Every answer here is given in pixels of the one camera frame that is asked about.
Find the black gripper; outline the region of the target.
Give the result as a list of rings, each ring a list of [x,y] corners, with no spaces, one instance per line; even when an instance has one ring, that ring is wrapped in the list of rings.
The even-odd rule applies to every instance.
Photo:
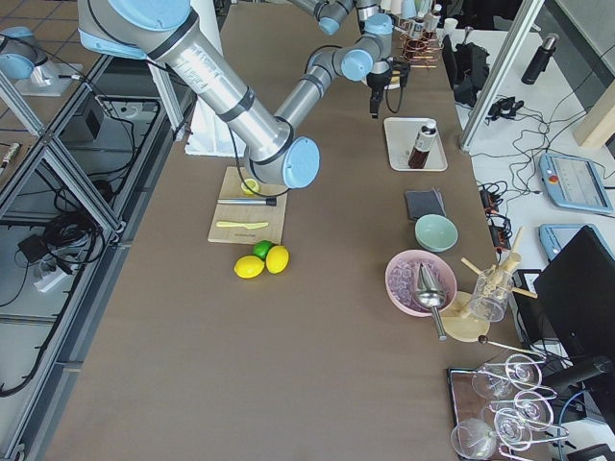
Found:
[[[381,101],[387,89],[404,89],[407,85],[410,64],[406,61],[388,59],[378,61],[366,77],[366,84],[371,89],[370,115],[378,118]]]

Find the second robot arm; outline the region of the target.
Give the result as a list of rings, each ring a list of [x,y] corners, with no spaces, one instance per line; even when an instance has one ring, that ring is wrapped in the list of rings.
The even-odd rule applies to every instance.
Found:
[[[52,61],[27,27],[1,32],[1,72],[21,95],[60,97],[82,69],[78,63]]]

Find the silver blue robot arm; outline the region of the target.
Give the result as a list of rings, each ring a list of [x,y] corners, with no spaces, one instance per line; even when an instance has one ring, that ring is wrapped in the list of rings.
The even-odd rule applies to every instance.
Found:
[[[351,46],[320,51],[275,113],[270,113],[200,29],[187,1],[81,1],[79,34],[86,49],[120,58],[159,61],[177,75],[246,145],[244,164],[260,182],[303,188],[320,167],[316,143],[296,128],[332,81],[368,81],[389,67],[393,20],[374,1],[299,1],[328,35],[351,11],[362,25]]]

